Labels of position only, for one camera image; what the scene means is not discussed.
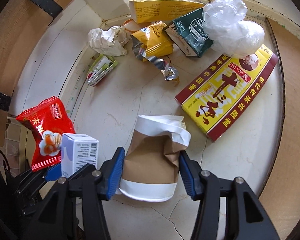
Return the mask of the yellow red spice box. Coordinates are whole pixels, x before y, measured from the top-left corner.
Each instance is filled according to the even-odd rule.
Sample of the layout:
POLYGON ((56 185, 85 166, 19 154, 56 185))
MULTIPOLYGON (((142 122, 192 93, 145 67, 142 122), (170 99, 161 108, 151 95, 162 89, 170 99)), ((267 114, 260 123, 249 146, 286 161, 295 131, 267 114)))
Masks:
POLYGON ((175 99, 212 141, 216 141, 256 98, 278 57, 262 45, 241 59, 221 55, 175 99))

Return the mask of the crushed brown paper cup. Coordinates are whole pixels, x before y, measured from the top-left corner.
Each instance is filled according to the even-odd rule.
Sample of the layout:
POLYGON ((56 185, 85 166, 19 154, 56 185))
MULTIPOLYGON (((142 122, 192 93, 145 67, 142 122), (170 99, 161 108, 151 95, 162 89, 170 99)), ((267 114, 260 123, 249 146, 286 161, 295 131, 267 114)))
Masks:
POLYGON ((188 148, 190 140, 183 116, 138 116, 119 191, 143 202, 171 199, 178 182, 179 154, 188 148))

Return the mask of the yellow foil snack packet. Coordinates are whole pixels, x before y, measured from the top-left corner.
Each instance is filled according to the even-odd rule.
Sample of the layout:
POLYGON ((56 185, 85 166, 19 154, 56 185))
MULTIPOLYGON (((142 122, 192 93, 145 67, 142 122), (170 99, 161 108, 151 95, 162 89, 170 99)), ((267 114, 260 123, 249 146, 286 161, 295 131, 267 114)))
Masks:
POLYGON ((135 57, 142 62, 150 62, 161 71, 166 81, 179 82, 179 72, 165 56, 173 53, 172 39, 164 32, 167 25, 155 22, 131 35, 132 51, 135 57))

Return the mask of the dark green snack packet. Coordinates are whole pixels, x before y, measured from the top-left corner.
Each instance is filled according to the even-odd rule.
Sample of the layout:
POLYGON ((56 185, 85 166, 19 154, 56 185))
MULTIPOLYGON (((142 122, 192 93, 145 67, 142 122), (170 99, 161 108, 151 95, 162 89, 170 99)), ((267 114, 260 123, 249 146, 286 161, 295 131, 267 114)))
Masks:
POLYGON ((176 18, 163 31, 172 39, 185 56, 202 57, 213 41, 204 31, 203 8, 176 18))

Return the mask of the yellow paper box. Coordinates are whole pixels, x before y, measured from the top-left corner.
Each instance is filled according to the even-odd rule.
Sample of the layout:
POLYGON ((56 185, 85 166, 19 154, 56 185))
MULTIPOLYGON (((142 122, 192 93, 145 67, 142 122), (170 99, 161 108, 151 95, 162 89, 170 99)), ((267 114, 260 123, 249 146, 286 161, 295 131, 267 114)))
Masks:
POLYGON ((132 19, 140 24, 155 21, 171 21, 202 8, 198 0, 130 0, 132 19))

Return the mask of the green white small packet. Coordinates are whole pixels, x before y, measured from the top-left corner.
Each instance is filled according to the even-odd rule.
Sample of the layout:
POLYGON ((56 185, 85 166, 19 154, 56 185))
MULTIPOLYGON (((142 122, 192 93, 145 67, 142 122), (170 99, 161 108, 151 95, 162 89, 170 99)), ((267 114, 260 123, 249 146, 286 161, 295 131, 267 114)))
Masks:
POLYGON ((118 64, 118 61, 111 56, 100 54, 88 70, 88 85, 95 87, 106 77, 118 64))

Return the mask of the white small carton box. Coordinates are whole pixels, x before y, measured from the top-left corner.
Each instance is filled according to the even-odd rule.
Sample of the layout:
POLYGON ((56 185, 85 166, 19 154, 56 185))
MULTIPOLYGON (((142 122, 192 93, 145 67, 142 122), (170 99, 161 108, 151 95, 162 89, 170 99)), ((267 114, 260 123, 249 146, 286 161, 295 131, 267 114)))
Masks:
POLYGON ((86 164, 97 167, 99 141, 86 134, 63 133, 61 174, 69 178, 86 164))

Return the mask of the crumpled white plastic bag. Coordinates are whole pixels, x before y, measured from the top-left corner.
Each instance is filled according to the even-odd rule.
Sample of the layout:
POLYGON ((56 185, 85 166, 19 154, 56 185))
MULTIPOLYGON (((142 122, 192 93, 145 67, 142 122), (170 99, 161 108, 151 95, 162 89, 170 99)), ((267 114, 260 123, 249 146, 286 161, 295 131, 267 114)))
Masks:
POLYGON ((243 58, 262 46, 264 29, 246 21, 247 12, 243 0, 214 0, 203 7, 204 31, 213 41, 213 50, 243 58))

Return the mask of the red snack wrapper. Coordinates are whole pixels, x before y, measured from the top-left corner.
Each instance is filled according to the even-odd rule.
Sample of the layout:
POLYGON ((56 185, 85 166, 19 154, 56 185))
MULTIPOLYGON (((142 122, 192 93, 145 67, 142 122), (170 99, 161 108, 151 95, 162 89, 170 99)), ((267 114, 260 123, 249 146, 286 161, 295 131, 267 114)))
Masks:
POLYGON ((36 142, 31 161, 33 172, 61 162, 63 133, 74 133, 74 126, 61 100, 55 96, 43 100, 17 116, 36 142))

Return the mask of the crumpled white paper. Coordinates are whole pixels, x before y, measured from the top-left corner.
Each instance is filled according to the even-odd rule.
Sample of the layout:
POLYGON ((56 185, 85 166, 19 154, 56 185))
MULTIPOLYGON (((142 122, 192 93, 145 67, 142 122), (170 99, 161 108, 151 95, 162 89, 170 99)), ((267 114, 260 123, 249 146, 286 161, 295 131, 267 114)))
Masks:
POLYGON ((113 26, 108 30, 91 29, 88 33, 89 46, 106 56, 124 56, 127 54, 124 46, 129 42, 129 35, 123 26, 113 26))

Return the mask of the brown cardboard sheet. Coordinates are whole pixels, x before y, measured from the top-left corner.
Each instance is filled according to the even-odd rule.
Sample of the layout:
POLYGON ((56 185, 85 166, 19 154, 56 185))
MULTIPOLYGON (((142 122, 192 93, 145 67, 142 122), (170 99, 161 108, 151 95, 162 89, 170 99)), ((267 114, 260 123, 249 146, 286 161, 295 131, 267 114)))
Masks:
POLYGON ((280 239, 300 230, 300 40, 269 19, 280 56, 284 83, 284 115, 277 156, 260 195, 280 239))

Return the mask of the wooden cutting board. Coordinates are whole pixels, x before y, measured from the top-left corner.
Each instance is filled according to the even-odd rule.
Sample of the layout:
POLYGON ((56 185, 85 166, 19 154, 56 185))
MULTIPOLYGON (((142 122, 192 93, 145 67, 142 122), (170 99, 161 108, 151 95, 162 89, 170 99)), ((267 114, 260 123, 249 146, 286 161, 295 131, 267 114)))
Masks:
MULTIPOLYGON (((65 9, 73 0, 54 0, 65 9)), ((12 96, 53 17, 30 0, 9 0, 0 13, 0 92, 12 96)))

